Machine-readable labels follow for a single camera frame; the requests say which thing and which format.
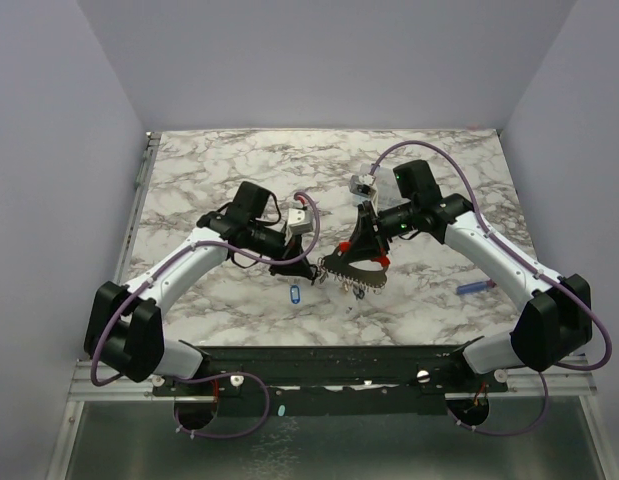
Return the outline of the bunch of silver keys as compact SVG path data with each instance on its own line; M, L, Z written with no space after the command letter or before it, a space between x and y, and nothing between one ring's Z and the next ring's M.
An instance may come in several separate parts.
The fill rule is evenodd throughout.
M323 257L318 261L318 270L320 283L331 278L345 293L353 294L357 300L364 299L368 293L380 294L387 283L387 267L363 269Z

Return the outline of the red black key holder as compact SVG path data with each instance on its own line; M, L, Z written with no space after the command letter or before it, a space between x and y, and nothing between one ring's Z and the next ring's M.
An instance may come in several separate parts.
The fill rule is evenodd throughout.
M372 262L376 270L363 269L356 263ZM338 280L367 289L382 289L387 282L390 260L374 249L356 249L350 241L340 242L329 255L320 261L320 267Z

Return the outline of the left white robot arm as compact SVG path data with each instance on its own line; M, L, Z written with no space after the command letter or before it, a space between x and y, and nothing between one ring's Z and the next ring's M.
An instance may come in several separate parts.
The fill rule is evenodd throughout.
M204 353L183 341L166 338L163 320L173 305L201 278L243 256L269 266L274 275L313 281L317 268L307 256L302 237L320 235L316 202L305 192L294 195L299 207L280 217L281 231L263 214L275 194L244 181L231 201L202 215L183 243L155 266L124 284L108 281L95 293L84 350L91 359L91 381L110 384L98 375L99 364L117 378L141 382L152 375L175 378L195 395L209 385Z

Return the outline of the blue key tag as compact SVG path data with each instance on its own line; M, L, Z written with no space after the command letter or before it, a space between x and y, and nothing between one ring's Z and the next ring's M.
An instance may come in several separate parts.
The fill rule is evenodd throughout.
M298 305L301 302L301 289L297 284L293 284L289 288L290 301L294 305Z

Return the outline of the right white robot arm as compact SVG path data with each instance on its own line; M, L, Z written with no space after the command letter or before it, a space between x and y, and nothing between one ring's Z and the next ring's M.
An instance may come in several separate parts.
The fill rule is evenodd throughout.
M427 233L473 262L520 311L510 332L481 337L448 367L450 383L470 391L486 373L528 367L537 372L557 364L592 338L589 284L579 275L563 277L544 268L496 231L484 231L471 202L460 194L443 196L424 160L393 170L404 203L375 211L370 201L357 207L355 229L323 265L343 279L370 288L387 281L393 239Z

